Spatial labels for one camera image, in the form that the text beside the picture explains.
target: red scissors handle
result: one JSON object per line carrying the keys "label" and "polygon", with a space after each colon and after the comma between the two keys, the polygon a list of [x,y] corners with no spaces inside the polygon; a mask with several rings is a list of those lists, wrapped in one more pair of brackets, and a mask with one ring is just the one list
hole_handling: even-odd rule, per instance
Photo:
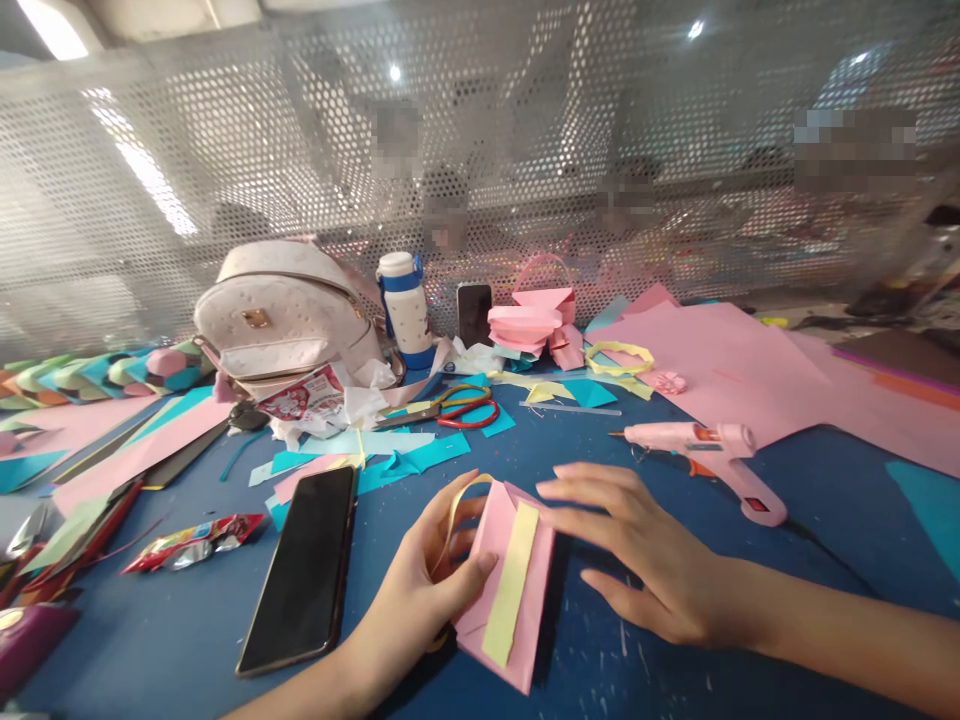
{"label": "red scissors handle", "polygon": [[[477,422],[473,423],[463,422],[462,420],[456,419],[464,413],[468,413],[471,410],[476,410],[477,408],[482,408],[485,406],[493,407],[493,412],[490,413],[490,417],[485,417],[483,420],[478,420]],[[475,403],[464,405],[463,407],[457,408],[453,412],[440,415],[437,417],[437,425],[457,428],[458,430],[471,430],[473,428],[487,427],[488,425],[492,425],[498,417],[500,417],[500,406],[497,405],[497,403],[495,403],[493,400],[480,398]]]}

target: backpack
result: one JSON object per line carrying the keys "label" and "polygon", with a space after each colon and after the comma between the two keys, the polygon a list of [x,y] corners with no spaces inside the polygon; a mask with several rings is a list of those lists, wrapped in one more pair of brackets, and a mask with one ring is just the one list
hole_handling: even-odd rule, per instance
{"label": "backpack", "polygon": [[198,344],[255,400],[339,360],[363,383],[384,362],[377,330],[344,268],[312,243],[234,248],[193,313]]}

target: perforated metal screen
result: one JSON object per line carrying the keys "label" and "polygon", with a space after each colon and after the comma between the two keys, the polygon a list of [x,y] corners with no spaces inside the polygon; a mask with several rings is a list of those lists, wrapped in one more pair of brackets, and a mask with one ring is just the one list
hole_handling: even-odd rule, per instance
{"label": "perforated metal screen", "polygon": [[[869,108],[910,113],[804,115]],[[818,189],[831,122],[858,177],[905,177]],[[266,235],[420,253],[444,332],[460,282],[506,301],[540,252],[582,320],[658,280],[846,286],[953,188],[958,126],[954,2],[391,2],[9,71],[0,359],[183,336]]]}

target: hand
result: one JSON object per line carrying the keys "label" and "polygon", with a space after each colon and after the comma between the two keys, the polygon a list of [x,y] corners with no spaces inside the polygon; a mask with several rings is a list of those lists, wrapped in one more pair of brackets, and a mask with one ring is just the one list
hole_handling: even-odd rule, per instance
{"label": "hand", "polygon": [[496,555],[486,553],[453,563],[470,550],[476,535],[475,529],[456,528],[483,512],[486,497],[457,506],[447,548],[450,505],[477,474],[461,475],[430,501],[403,536],[373,604],[341,648],[355,672],[367,679],[368,710],[390,694],[450,619],[480,593],[497,562]]}
{"label": "hand", "polygon": [[675,644],[748,647],[755,642],[759,629],[750,563],[710,551],[626,468],[575,463],[554,472],[556,480],[537,485],[542,497],[610,514],[551,508],[544,521],[609,550],[644,582],[638,590],[596,570],[581,573],[620,617]]}

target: smartphone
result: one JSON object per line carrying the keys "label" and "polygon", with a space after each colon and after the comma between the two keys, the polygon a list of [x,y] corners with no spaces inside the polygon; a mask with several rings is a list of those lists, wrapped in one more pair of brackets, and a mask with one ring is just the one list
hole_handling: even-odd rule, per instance
{"label": "smartphone", "polygon": [[355,500],[353,467],[299,482],[240,651],[237,677],[262,675],[336,646]]}
{"label": "smartphone", "polygon": [[460,339],[470,348],[477,343],[493,347],[487,313],[493,307],[493,291],[486,283],[472,283],[457,288],[457,322]]}

